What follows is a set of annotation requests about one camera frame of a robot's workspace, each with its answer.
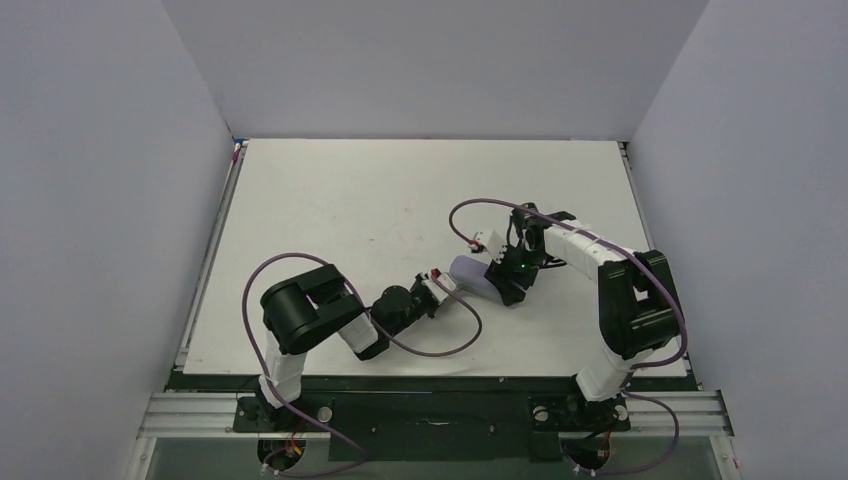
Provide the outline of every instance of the metal frame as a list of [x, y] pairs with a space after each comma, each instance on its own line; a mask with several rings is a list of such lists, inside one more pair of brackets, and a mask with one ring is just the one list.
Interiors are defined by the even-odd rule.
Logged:
[[215, 263], [215, 254], [218, 252], [218, 245], [221, 243], [221, 234], [224, 231], [224, 224], [227, 222], [227, 215], [230, 212], [230, 204], [233, 201], [233, 193], [236, 190], [238, 177], [241, 173], [241, 166], [244, 163], [244, 156], [247, 153], [248, 141], [242, 142], [239, 147], [238, 156], [235, 163], [230, 168], [230, 173], [227, 176], [227, 181], [224, 184], [224, 192], [221, 196], [221, 203], [218, 205], [218, 215], [215, 218], [215, 224], [212, 226], [212, 233], [209, 235], [209, 243], [206, 246], [206, 255], [203, 257], [203, 264], [200, 267], [200, 276], [197, 280], [197, 287], [194, 290], [194, 296], [191, 300], [191, 310], [189, 310], [188, 320], [183, 339], [180, 343], [180, 349], [177, 352], [177, 357], [174, 359], [174, 367], [177, 370], [182, 370], [185, 366], [186, 358], [188, 357], [188, 347], [191, 344], [191, 336], [194, 334], [194, 325], [197, 323], [197, 316], [200, 312], [200, 305], [203, 302], [203, 296], [206, 294], [206, 284], [209, 281], [209, 275], [212, 273], [212, 265]]
[[[248, 141], [245, 140], [242, 143], [237, 160], [233, 164], [224, 186], [218, 215], [210, 234], [197, 288], [192, 299], [192, 306], [182, 343], [174, 361], [174, 374], [178, 376], [182, 375], [182, 369], [186, 362], [194, 325], [197, 321], [200, 305], [203, 301], [206, 285], [214, 264], [215, 254], [221, 240], [248, 146]], [[653, 237], [642, 213], [642, 205], [632, 176], [632, 167], [627, 157], [626, 144], [619, 142], [618, 147], [648, 245], [654, 248]], [[691, 376], [692, 373], [688, 359], [685, 362], [687, 371]], [[211, 391], [208, 393], [167, 392], [156, 393], [151, 397], [139, 430], [138, 440], [128, 471], [128, 479], [141, 480], [147, 477], [148, 470], [154, 460], [154, 449], [158, 438], [258, 439], [289, 438], [291, 436], [291, 432], [234, 432], [232, 430], [232, 424], [234, 412], [237, 407], [237, 398], [232, 393], [220, 393], [228, 389], [225, 386], [227, 382], [223, 381], [223, 378], [220, 383], [212, 383], [216, 383], [219, 386], [209, 389]], [[723, 479], [741, 479], [730, 442], [733, 430], [719, 392], [665, 391], [646, 394], [663, 400], [674, 409], [680, 419], [682, 436], [706, 436], [710, 438], [713, 453], [716, 456], [716, 463]], [[673, 422], [668, 414], [660, 407], [640, 400], [627, 399], [626, 401], [630, 412], [631, 430], [629, 432], [620, 432], [621, 436], [667, 437], [672, 434]], [[561, 438], [572, 438], [579, 435], [560, 433], [559, 436]], [[295, 435], [295, 438], [313, 440], [327, 440], [329, 437], [330, 435], [328, 433], [323, 432], [301, 432]]]
[[[726, 437], [732, 430], [717, 392], [653, 392], [646, 395], [666, 402], [680, 419], [682, 436]], [[658, 405], [627, 399], [631, 430], [616, 436], [671, 436], [674, 423]], [[232, 429], [236, 396], [231, 393], [157, 393], [150, 399], [139, 429], [139, 439], [149, 438], [289, 438], [291, 432], [238, 433]], [[561, 433], [562, 438], [582, 436]], [[295, 435], [303, 439], [329, 439], [324, 432]]]

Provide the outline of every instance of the gray wall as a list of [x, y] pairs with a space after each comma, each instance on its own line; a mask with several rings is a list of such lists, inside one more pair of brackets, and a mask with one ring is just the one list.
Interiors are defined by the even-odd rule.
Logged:
[[0, 478], [121, 478], [232, 144], [156, 0], [0, 6]]
[[164, 0], [233, 131], [629, 139], [706, 0]]
[[712, 0], [630, 147], [750, 479], [845, 478], [848, 4]]

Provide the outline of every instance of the white enclosure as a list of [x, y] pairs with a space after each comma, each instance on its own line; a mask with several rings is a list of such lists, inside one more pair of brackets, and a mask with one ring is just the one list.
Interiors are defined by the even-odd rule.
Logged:
[[[408, 287], [416, 273], [447, 270], [454, 257], [469, 253], [447, 224], [450, 209], [467, 198], [567, 209], [614, 242], [648, 249], [616, 142], [252, 140], [236, 185], [191, 338], [188, 374], [259, 373], [240, 305], [245, 281], [265, 259], [282, 252], [322, 257], [371, 304], [389, 285]], [[508, 215], [503, 207], [469, 206], [456, 221], [469, 234], [493, 227], [505, 234]], [[255, 332], [265, 330], [262, 292], [311, 268], [295, 259], [265, 269], [249, 302]], [[512, 308], [469, 301], [484, 328], [462, 353], [433, 359], [393, 347], [360, 362], [334, 335], [307, 355], [304, 373], [563, 377], [601, 348], [597, 286], [575, 269], [540, 272], [527, 299]], [[450, 305], [400, 339], [419, 350], [446, 351], [475, 328], [465, 309]], [[258, 339], [264, 346], [264, 335]], [[671, 342], [652, 359], [677, 348]], [[686, 371], [678, 361], [644, 373]]]
[[237, 136], [627, 140], [706, 0], [163, 0]]

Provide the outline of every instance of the screw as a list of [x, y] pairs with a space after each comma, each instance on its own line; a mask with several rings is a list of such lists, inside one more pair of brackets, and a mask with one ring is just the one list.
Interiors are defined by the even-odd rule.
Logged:
[[321, 407], [318, 409], [318, 415], [316, 416], [318, 421], [321, 423], [327, 423], [333, 418], [333, 410], [330, 407]]

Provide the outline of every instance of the purple object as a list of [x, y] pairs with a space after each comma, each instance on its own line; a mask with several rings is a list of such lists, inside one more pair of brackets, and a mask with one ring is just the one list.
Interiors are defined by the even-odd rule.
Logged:
[[503, 303], [498, 289], [484, 277], [487, 268], [489, 266], [479, 260], [460, 255], [453, 259], [450, 274], [453, 281], [462, 289], [495, 303]]
[[[655, 287], [657, 287], [657, 290], [660, 292], [660, 295], [662, 295], [663, 298], [665, 298], [666, 302], [668, 302], [669, 307], [671, 307], [671, 310], [674, 312], [674, 316], [677, 318], [677, 325], [680, 327], [680, 348], [677, 350], [677, 353], [675, 353], [674, 355], [672, 355], [671, 357], [669, 357], [665, 360], [661, 360], [661, 361], [658, 361], [658, 362], [637, 363], [636, 365], [633, 365], [631, 367], [634, 371], [637, 370], [637, 369], [640, 369], [640, 368], [661, 367], [661, 366], [664, 366], [664, 365], [669, 365], [673, 362], [676, 362], [678, 359], [680, 359], [683, 356], [684, 353], [686, 353], [686, 347], [689, 344], [689, 337], [688, 337], [688, 334], [686, 332], [686, 323], [683, 319], [683, 312], [680, 310], [680, 305], [678, 305], [677, 302], [674, 300], [674, 298], [672, 298], [671, 293], [669, 293], [669, 291], [665, 288], [665, 286], [662, 284], [662, 282], [660, 282], [657, 279], [657, 277], [654, 276], [654, 274], [651, 273], [651, 271], [648, 270], [648, 268], [645, 267], [645, 265], [642, 264], [642, 262], [637, 260], [636, 257], [633, 256], [633, 254], [631, 254], [627, 250], [621, 248], [620, 246], [618, 246], [618, 245], [616, 245], [612, 242], [609, 242], [607, 240], [604, 240], [603, 238], [598, 237], [597, 235], [595, 235], [592, 232], [589, 232], [589, 231], [586, 231], [586, 230], [581, 230], [581, 229], [575, 228], [574, 226], [562, 223], [555, 218], [552, 218], [548, 215], [544, 215], [544, 214], [539, 213], [535, 210], [530, 210], [529, 208], [527, 208], [525, 206], [517, 205], [517, 204], [511, 203], [511, 202], [505, 202], [503, 200], [497, 200], [497, 199], [494, 199], [494, 198], [472, 198], [470, 200], [465, 200], [464, 202], [460, 202], [455, 207], [453, 207], [453, 210], [451, 210], [450, 214], [448, 214], [448, 224], [450, 225], [451, 230], [453, 230], [453, 232], [459, 238], [465, 240], [465, 242], [468, 243], [469, 245], [473, 243], [472, 240], [470, 238], [468, 238], [467, 236], [463, 235], [462, 232], [460, 232], [456, 228], [456, 225], [454, 225], [454, 223], [453, 223], [453, 216], [456, 213], [456, 211], [459, 210], [460, 208], [462, 208], [466, 205], [474, 204], [474, 203], [489, 203], [489, 204], [502, 205], [504, 207], [513, 208], [515, 210], [519, 210], [521, 212], [524, 212], [525, 214], [529, 214], [529, 215], [532, 215], [536, 218], [546, 220], [546, 221], [550, 222], [552, 225], [556, 225], [556, 226], [563, 228], [565, 230], [572, 231], [572, 232], [574, 232], [578, 235], [582, 235], [582, 236], [584, 236], [584, 237], [586, 237], [590, 240], [594, 240], [599, 245], [602, 245], [602, 246], [604, 246], [604, 247], [606, 247], [610, 250], [613, 250], [613, 251], [619, 253], [620, 255], [622, 255], [627, 260], [631, 261], [636, 266], [636, 268], [638, 268], [639, 271], [641, 271], [645, 275], [645, 277], [647, 277], [648, 280], [651, 283], [653, 283]], [[625, 388], [628, 385], [628, 383], [630, 382], [630, 379], [632, 377], [633, 377], [632, 372], [629, 375], [627, 375], [627, 378], [625, 378], [624, 382], [622, 382], [622, 384], [621, 384], [622, 389]], [[622, 390], [621, 393], [623, 395], [627, 396], [627, 397], [635, 398], [635, 399], [638, 399], [638, 400], [645, 400], [645, 401], [654, 403], [654, 404], [662, 407], [664, 410], [666, 410], [671, 415], [671, 419], [674, 421], [674, 437], [672, 437], [671, 444], [669, 445], [669, 447], [665, 451], [665, 453], [660, 455], [657, 459], [655, 459], [655, 460], [653, 460], [653, 461], [651, 461], [651, 462], [649, 462], [645, 465], [642, 465], [641, 467], [625, 468], [625, 469], [618, 469], [618, 470], [604, 470], [603, 472], [600, 472], [600, 471], [595, 472], [595, 471], [591, 471], [591, 470], [587, 471], [585, 469], [582, 469], [583, 472], [588, 472], [592, 476], [595, 476], [595, 475], [624, 475], [624, 474], [641, 473], [641, 472], [650, 470], [650, 469], [656, 467], [657, 465], [661, 464], [662, 462], [666, 461], [671, 456], [671, 454], [674, 453], [674, 450], [677, 448], [677, 443], [680, 439], [680, 422], [678, 421], [677, 415], [674, 413], [674, 411], [671, 409], [671, 407], [669, 407], [665, 403], [663, 403], [663, 402], [661, 402], [661, 401], [659, 401], [655, 398], [643, 397], [641, 395], [636, 395], [636, 394], [627, 392], [625, 390]]]
[[[330, 427], [329, 425], [324, 425], [323, 423], [319, 422], [317, 419], [309, 416], [307, 413], [303, 412], [302, 410], [298, 409], [297, 407], [295, 407], [291, 403], [287, 402], [286, 399], [283, 398], [282, 395], [280, 395], [280, 392], [277, 391], [277, 388], [274, 387], [274, 384], [271, 383], [271, 381], [269, 379], [271, 374], [270, 374], [270, 371], [268, 369], [268, 364], [265, 362], [265, 358], [262, 356], [262, 350], [259, 348], [259, 344], [256, 342], [256, 337], [253, 335], [253, 330], [250, 328], [250, 321], [248, 320], [248, 315], [247, 315], [247, 300], [248, 300], [248, 295], [250, 294], [250, 287], [253, 286], [253, 282], [256, 280], [256, 277], [258, 277], [259, 274], [263, 270], [265, 270], [265, 268], [268, 265], [271, 265], [274, 262], [277, 262], [279, 260], [283, 260], [283, 259], [286, 259], [286, 258], [305, 258], [307, 260], [312, 260], [313, 262], [320, 263], [321, 265], [328, 265], [328, 262], [326, 260], [319, 258], [319, 257], [316, 257], [315, 255], [310, 255], [308, 253], [297, 253], [297, 252], [281, 253], [279, 255], [275, 255], [275, 256], [269, 258], [268, 260], [265, 260], [258, 267], [256, 267], [256, 270], [254, 270], [252, 274], [250, 274], [250, 278], [247, 279], [247, 284], [245, 284], [245, 286], [244, 286], [244, 291], [242, 292], [242, 296], [241, 296], [241, 317], [242, 317], [242, 321], [244, 322], [244, 330], [247, 333], [247, 339], [250, 341], [250, 346], [253, 347], [253, 353], [256, 354], [256, 358], [259, 360], [259, 366], [262, 367], [262, 375], [261, 375], [260, 381], [264, 379], [264, 381], [268, 384], [268, 388], [271, 390], [271, 393], [274, 395], [274, 397], [276, 397], [276, 399], [281, 404], [283, 404], [283, 406], [285, 408], [289, 409], [289, 411], [291, 411], [292, 413], [294, 413], [298, 417], [302, 418], [307, 423], [310, 423], [311, 425], [313, 425], [313, 426], [315, 426], [315, 427], [317, 427], [321, 430], [324, 430], [325, 432], [328, 432], [330, 435], [334, 435], [339, 440], [350, 445], [352, 448], [354, 448], [356, 451], [358, 451], [362, 455], [362, 458], [360, 458], [359, 460], [356, 460], [352, 463], [347, 463], [347, 464], [341, 465], [339, 467], [331, 468], [331, 469], [328, 469], [328, 470], [322, 470], [322, 471], [318, 471], [318, 472], [307, 472], [307, 473], [296, 473], [296, 472], [288, 472], [288, 471], [279, 472], [279, 475], [282, 476], [282, 477], [293, 477], [293, 478], [323, 477], [325, 475], [332, 475], [334, 473], [343, 472], [345, 470], [350, 470], [351, 468], [362, 465], [363, 463], [365, 463], [365, 460], [368, 457], [368, 452], [366, 452], [365, 449], [362, 448], [362, 446], [360, 446], [358, 443], [356, 443], [355, 441], [348, 438], [343, 433], [339, 432], [338, 430], [334, 429], [333, 427]], [[350, 290], [350, 293], [353, 294], [353, 296], [355, 296], [361, 303], [362, 298], [359, 296], [359, 292], [356, 291], [356, 288], [354, 288], [353, 284], [350, 283], [350, 280], [347, 277], [344, 277], [344, 279], [345, 279], [345, 285], [347, 285], [347, 288]], [[389, 334], [389, 332], [387, 332], [379, 323], [375, 322], [374, 319], [371, 318], [371, 313], [368, 310], [365, 310], [365, 315], [368, 317], [368, 320], [371, 321], [372, 325], [374, 325], [374, 328], [379, 330], [383, 335], [386, 336], [386, 338], [389, 339], [389, 341], [391, 341], [392, 343], [394, 343], [398, 347], [402, 348], [403, 350], [406, 350], [407, 352], [413, 353], [415, 355], [420, 355], [422, 357], [431, 357], [431, 358], [447, 357], [449, 355], [453, 355], [455, 353], [458, 353], [458, 352], [465, 350], [466, 348], [471, 346], [471, 344], [476, 342], [478, 338], [480, 338], [480, 334], [483, 333], [483, 319], [480, 318], [480, 314], [477, 313], [477, 310], [475, 310], [474, 307], [472, 307], [468, 302], [466, 302], [462, 298], [459, 298], [459, 296], [457, 296], [454, 292], [451, 292], [450, 290], [445, 288], [445, 286], [442, 285], [442, 283], [439, 282], [439, 280], [437, 278], [433, 278], [433, 283], [435, 283], [437, 287], [444, 290], [446, 294], [450, 295], [460, 305], [467, 308], [468, 311], [471, 312], [472, 315], [474, 315], [474, 319], [477, 320], [477, 332], [474, 334], [473, 337], [471, 337], [471, 340], [465, 342], [463, 345], [461, 345], [457, 348], [454, 348], [453, 350], [449, 350], [447, 352], [438, 352], [438, 353], [429, 353], [429, 352], [422, 352], [422, 351], [419, 351], [419, 350], [415, 350], [411, 347], [406, 346], [405, 344], [401, 343], [399, 340], [397, 340], [396, 338], [391, 336]], [[285, 448], [278, 448], [277, 450], [274, 450], [273, 452], [269, 453], [268, 455], [265, 456], [265, 459], [262, 460], [263, 465], [268, 465], [275, 456], [280, 455], [283, 452], [285, 452]]]

